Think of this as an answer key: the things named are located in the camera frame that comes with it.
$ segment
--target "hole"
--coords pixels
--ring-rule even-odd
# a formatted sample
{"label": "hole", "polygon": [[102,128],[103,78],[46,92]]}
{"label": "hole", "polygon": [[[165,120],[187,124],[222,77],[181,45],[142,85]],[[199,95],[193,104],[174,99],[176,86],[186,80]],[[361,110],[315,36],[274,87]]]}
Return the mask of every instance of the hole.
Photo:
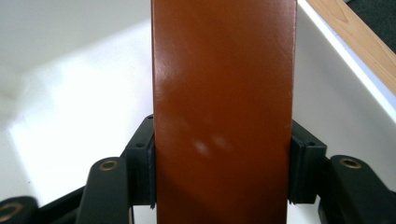
{"label": "hole", "polygon": [[352,160],[350,158],[342,158],[340,160],[341,164],[345,165],[347,168],[360,169],[361,164],[358,161]]}
{"label": "hole", "polygon": [[23,208],[21,203],[6,203],[0,207],[0,222],[7,221],[17,215]]}
{"label": "hole", "polygon": [[118,165],[117,161],[104,161],[99,165],[99,169],[101,171],[110,171],[114,170]]}

